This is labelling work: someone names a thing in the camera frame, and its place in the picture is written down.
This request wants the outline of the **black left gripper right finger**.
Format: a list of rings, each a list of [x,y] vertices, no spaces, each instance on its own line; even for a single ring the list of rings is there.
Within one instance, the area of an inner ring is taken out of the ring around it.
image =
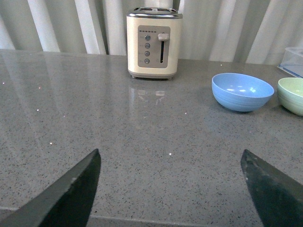
[[[265,227],[303,225],[303,185],[249,150],[241,157],[246,184]]]

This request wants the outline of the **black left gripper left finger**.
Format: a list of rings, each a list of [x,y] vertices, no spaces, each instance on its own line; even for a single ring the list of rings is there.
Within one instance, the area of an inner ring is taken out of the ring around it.
[[[41,194],[0,222],[2,227],[84,227],[101,167],[95,149]]]

